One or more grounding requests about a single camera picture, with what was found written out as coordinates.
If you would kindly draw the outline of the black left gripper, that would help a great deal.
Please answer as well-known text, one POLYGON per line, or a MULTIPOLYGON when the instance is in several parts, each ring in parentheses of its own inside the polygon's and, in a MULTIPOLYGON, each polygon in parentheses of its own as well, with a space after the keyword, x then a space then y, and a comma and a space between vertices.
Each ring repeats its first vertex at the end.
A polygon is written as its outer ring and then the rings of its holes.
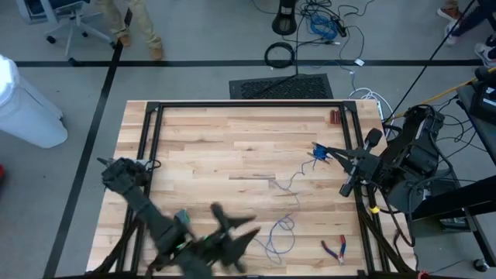
POLYGON ((237 229, 241 225, 252 222, 256 216, 232 217, 224 212, 220 203, 210 205, 212 215, 217 220, 219 227, 212 234, 203 238, 203 251, 201 258, 208 266, 220 261, 224 268, 233 265, 239 272, 245 272, 246 267, 239 261, 246 248, 260 231, 260 227, 233 239, 230 229, 237 229))

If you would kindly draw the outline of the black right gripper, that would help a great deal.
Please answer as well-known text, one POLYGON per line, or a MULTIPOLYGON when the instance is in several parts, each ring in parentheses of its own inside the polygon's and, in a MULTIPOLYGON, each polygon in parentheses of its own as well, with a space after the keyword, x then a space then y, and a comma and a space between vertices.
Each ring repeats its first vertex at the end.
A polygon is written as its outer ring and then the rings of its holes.
POLYGON ((349 196, 356 183, 371 181, 381 159, 370 151, 379 143, 381 137, 382 132, 379 129, 372 129, 365 139, 365 147, 357 147, 355 150, 326 147, 326 152, 336 159, 349 175, 339 191, 342 196, 349 196))

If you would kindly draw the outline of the black cable spool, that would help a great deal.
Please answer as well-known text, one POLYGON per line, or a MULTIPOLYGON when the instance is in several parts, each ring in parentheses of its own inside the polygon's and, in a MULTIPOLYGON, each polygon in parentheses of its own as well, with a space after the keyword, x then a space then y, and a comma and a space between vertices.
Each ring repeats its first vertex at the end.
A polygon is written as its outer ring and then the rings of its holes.
POLYGON ((311 152, 311 155, 314 157, 314 159, 328 164, 329 156, 328 156, 327 147, 320 145, 318 143, 313 143, 312 145, 313 145, 313 150, 311 152))

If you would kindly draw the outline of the black perforated floor mat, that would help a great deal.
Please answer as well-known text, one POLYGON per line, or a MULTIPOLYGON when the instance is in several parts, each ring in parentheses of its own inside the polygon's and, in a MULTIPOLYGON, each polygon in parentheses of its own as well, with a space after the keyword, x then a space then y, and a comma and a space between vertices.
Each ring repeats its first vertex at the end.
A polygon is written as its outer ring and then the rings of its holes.
POLYGON ((231 99, 334 99, 326 74, 235 80, 229 93, 231 99))

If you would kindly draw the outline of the black slanted pole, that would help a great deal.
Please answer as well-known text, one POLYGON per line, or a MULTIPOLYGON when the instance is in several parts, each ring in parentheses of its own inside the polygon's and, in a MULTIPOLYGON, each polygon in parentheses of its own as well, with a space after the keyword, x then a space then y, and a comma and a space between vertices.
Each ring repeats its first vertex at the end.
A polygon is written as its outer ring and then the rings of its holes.
MULTIPOLYGON (((467 7, 462 11, 461 17, 457 21, 455 21, 455 23, 453 23, 452 28, 448 31, 448 33, 445 34, 445 36, 443 37, 443 40, 437 46, 437 48, 434 50, 434 52, 432 53, 432 55, 430 56, 430 58, 427 60, 427 62, 431 62, 433 60, 433 58, 439 52, 439 50, 441 49, 441 47, 443 47, 443 45, 445 44, 445 42, 450 37, 451 33, 456 28, 456 25, 460 23, 460 20, 465 16, 466 13, 468 13, 468 11, 471 9, 472 5, 476 1, 479 1, 479 0, 470 0, 470 2, 467 5, 467 7)), ((414 88, 414 86, 416 85, 416 83, 419 81, 420 77, 424 74, 424 72, 425 72, 425 70, 427 69, 428 66, 429 65, 427 65, 427 64, 423 66, 422 70, 419 72, 419 74, 417 75, 417 77, 415 78, 415 80, 412 82, 412 84, 409 86, 408 90, 402 96, 400 102, 395 106, 394 110, 392 110, 391 114, 385 120, 383 120, 382 124, 385 124, 385 123, 389 122, 390 120, 393 120, 396 111, 400 108, 402 102, 407 98, 408 94, 412 91, 412 89, 414 88)))

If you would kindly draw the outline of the black side table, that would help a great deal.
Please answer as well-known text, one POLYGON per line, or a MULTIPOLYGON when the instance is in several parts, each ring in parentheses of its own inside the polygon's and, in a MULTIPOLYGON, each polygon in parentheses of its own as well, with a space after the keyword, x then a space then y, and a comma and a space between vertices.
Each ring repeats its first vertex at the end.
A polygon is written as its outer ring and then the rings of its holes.
POLYGON ((414 220, 465 218, 489 267, 496 268, 496 253, 477 221, 478 215, 496 212, 496 175, 460 186, 459 180, 443 179, 431 187, 432 195, 413 212, 414 220))

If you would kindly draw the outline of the black power strip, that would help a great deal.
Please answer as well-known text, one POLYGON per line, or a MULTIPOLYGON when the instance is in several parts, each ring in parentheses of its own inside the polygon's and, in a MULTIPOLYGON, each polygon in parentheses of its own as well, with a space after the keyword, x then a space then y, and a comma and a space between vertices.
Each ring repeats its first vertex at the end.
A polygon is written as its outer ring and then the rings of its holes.
POLYGON ((336 25, 336 29, 337 29, 338 34, 341 37, 347 37, 347 31, 346 31, 346 27, 344 26, 344 21, 340 17, 338 17, 337 15, 332 17, 332 21, 336 25))

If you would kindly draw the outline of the grey side table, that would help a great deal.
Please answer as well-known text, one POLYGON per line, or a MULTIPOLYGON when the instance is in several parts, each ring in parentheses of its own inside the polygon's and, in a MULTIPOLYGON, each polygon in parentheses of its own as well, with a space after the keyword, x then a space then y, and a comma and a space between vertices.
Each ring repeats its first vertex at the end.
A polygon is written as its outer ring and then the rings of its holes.
POLYGON ((477 135, 493 161, 493 164, 496 166, 496 125, 485 122, 483 119, 479 119, 475 115, 471 114, 470 107, 472 104, 472 98, 475 94, 475 90, 472 85, 464 85, 461 88, 456 89, 456 93, 461 101, 460 106, 467 114, 476 130, 477 135))

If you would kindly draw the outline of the black cylindrical bin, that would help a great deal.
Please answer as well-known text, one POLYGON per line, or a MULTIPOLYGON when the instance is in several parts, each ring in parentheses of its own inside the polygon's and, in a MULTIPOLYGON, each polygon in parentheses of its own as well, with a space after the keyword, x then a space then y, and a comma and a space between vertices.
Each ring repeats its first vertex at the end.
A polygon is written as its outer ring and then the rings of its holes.
POLYGON ((280 0, 276 16, 272 22, 272 30, 281 36, 293 34, 298 27, 295 19, 297 0, 280 0))

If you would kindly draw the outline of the black equipment case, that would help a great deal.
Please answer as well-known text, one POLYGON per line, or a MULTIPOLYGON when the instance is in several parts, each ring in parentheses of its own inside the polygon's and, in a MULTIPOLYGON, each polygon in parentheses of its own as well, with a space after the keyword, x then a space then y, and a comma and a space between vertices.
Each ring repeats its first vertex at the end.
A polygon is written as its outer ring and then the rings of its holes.
POLYGON ((496 71, 479 67, 474 73, 476 81, 472 84, 474 95, 470 114, 496 126, 496 71))

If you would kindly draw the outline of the person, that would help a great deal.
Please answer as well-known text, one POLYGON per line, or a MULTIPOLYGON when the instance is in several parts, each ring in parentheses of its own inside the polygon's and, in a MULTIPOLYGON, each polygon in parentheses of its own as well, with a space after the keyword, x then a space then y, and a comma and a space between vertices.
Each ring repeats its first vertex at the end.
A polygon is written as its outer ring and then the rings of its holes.
POLYGON ((461 17, 458 0, 445 0, 444 4, 436 10, 436 14, 450 21, 457 21, 461 17))
MULTIPOLYGON (((469 15, 461 18, 459 22, 451 21, 445 28, 446 44, 453 45, 468 31, 480 25, 488 16, 496 12, 496 0, 482 0, 469 15)), ((482 60, 486 67, 496 67, 496 31, 484 43, 474 46, 475 54, 482 60)))
MULTIPOLYGON (((162 39, 156 34, 153 22, 146 8, 145 0, 125 0, 132 13, 132 20, 136 20, 140 32, 149 48, 153 60, 164 58, 162 39)), ((95 0, 96 7, 103 13, 110 31, 124 46, 131 45, 129 27, 124 23, 122 15, 114 0, 95 0)))

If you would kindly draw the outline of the white trash bin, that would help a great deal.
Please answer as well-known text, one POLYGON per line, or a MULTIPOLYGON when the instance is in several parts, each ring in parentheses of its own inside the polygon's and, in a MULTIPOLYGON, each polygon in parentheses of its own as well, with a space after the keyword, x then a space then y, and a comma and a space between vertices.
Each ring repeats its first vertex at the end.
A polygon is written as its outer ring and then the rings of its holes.
POLYGON ((68 131, 62 111, 0 55, 0 131, 49 149, 64 143, 68 131))

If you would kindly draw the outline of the white blue office chair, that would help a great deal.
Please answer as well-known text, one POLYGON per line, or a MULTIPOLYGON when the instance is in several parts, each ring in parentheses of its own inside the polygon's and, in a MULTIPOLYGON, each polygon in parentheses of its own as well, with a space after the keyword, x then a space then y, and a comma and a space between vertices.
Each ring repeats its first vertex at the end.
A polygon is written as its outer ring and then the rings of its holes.
POLYGON ((74 67, 80 67, 82 62, 71 56, 71 44, 74 31, 80 31, 83 37, 95 36, 107 43, 113 50, 117 43, 110 37, 89 25, 90 22, 102 17, 101 12, 85 14, 83 8, 89 5, 91 0, 15 0, 19 13, 29 25, 41 23, 53 23, 57 26, 43 34, 49 44, 57 42, 54 34, 62 29, 68 29, 67 42, 64 56, 67 62, 74 67))

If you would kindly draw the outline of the red blue handled pliers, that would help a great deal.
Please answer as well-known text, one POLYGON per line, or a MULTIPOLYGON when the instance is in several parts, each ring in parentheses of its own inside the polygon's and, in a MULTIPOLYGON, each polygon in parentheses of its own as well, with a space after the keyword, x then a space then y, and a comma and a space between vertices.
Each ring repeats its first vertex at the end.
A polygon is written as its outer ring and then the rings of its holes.
POLYGON ((339 237, 340 239, 340 242, 341 242, 341 246, 340 246, 340 249, 339 249, 339 252, 338 253, 335 253, 334 251, 332 251, 326 244, 326 242, 324 240, 321 241, 321 246, 322 248, 324 249, 324 251, 327 252, 328 255, 330 255, 331 257, 333 257, 334 259, 336 259, 338 261, 338 264, 340 266, 344 265, 344 255, 345 255, 345 252, 346 252, 346 237, 344 235, 341 235, 339 237))

